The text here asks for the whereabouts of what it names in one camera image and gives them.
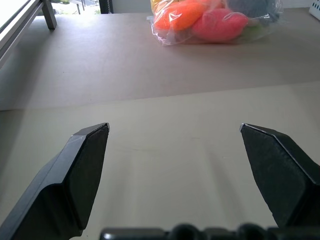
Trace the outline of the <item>blue-grey plush toy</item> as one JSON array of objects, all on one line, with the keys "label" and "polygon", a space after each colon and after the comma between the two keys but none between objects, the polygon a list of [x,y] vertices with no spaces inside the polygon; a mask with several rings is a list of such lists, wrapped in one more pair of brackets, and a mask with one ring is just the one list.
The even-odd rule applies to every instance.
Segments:
[{"label": "blue-grey plush toy", "polygon": [[280,18],[278,0],[225,0],[227,7],[250,19],[259,20],[263,26],[275,23]]}]

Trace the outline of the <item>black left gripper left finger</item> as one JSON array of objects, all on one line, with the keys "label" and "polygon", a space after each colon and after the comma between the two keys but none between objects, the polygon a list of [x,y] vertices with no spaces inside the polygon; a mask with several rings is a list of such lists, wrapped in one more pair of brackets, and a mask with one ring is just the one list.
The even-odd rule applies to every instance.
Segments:
[{"label": "black left gripper left finger", "polygon": [[110,126],[74,133],[33,178],[0,226],[0,240],[70,240],[88,225]]}]

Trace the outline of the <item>white perforated plastic basket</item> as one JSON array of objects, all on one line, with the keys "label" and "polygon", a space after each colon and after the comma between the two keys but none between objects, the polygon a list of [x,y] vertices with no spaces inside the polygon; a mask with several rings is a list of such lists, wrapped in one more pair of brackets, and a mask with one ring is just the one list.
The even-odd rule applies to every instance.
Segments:
[{"label": "white perforated plastic basket", "polygon": [[320,0],[312,0],[309,8],[309,13],[314,17],[320,19]]}]

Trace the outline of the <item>clear plastic bag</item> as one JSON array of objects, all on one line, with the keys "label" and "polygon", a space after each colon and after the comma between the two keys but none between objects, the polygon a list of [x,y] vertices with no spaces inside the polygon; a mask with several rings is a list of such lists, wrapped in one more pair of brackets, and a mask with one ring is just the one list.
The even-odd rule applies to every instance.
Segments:
[{"label": "clear plastic bag", "polygon": [[[158,2],[160,2],[160,1],[162,1],[162,0],[150,0],[150,7],[151,7],[151,11],[152,11],[153,15],[149,16],[148,19],[150,21],[152,34],[154,36],[156,36],[157,40],[164,46],[179,45],[179,44],[197,44],[197,43],[233,44],[233,43],[245,43],[245,42],[251,41],[251,40],[250,41],[243,41],[241,39],[241,35],[239,35],[237,38],[230,40],[230,41],[227,41],[227,42],[208,42],[208,41],[205,41],[201,38],[196,37],[193,34],[192,26],[194,24],[191,27],[189,27],[185,30],[182,30],[182,31],[158,30],[155,28],[155,25],[154,25],[154,8],[155,8],[155,6],[157,6]],[[208,7],[205,10],[205,12],[211,11],[213,9],[229,9],[226,4],[226,0],[204,0],[204,1],[208,4]],[[283,13],[283,6],[282,6],[281,0],[278,0],[278,1],[280,3],[279,12],[280,12],[280,17],[281,17],[281,15]],[[277,23],[279,22],[279,19],[277,22],[270,23],[269,25],[262,25],[259,22],[259,20],[249,18],[249,21],[248,21],[248,24],[246,25],[246,27],[261,25],[265,28],[264,36],[266,36],[266,35],[270,34],[270,32],[273,30],[273,28],[277,25]]]}]

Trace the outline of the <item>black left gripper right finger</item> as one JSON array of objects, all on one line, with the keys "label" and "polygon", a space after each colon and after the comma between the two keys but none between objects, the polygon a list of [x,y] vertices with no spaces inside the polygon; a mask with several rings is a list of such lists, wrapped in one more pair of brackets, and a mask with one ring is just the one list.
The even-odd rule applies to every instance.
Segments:
[{"label": "black left gripper right finger", "polygon": [[288,135],[243,123],[255,183],[279,227],[320,227],[320,165]]}]

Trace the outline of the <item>orange plush toy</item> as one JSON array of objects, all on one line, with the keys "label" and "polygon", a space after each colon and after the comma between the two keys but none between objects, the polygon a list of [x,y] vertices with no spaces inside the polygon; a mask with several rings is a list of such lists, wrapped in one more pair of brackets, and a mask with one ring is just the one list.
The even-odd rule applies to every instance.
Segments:
[{"label": "orange plush toy", "polygon": [[162,0],[153,9],[157,30],[179,32],[190,28],[205,12],[204,0]]}]

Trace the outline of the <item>pink plush toy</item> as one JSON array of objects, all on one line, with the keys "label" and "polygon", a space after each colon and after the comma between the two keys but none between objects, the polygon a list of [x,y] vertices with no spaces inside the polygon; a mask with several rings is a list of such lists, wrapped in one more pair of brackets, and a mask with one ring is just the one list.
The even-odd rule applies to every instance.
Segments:
[{"label": "pink plush toy", "polygon": [[249,22],[249,18],[227,8],[205,12],[192,26],[192,33],[207,42],[224,43],[236,39]]}]

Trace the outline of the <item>green plush toy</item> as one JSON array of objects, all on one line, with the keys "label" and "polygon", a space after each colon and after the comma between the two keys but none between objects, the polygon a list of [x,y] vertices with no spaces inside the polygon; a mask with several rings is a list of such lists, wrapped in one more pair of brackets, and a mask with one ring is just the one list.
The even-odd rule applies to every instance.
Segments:
[{"label": "green plush toy", "polygon": [[240,38],[243,41],[254,41],[265,35],[265,28],[261,25],[247,26],[243,29]]}]

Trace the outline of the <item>dark window frame post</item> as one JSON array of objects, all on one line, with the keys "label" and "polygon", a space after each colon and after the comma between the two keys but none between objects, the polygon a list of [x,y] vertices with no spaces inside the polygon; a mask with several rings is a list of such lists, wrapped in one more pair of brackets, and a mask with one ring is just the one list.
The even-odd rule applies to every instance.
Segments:
[{"label": "dark window frame post", "polygon": [[113,0],[98,0],[101,14],[113,14]]}]

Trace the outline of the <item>green conveyor belt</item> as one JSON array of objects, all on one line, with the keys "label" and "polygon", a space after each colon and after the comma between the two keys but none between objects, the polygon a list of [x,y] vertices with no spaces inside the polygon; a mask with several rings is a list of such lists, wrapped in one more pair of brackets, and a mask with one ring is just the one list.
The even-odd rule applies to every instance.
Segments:
[{"label": "green conveyor belt", "polygon": [[0,0],[0,69],[39,12],[48,29],[55,30],[57,20],[50,0]]}]

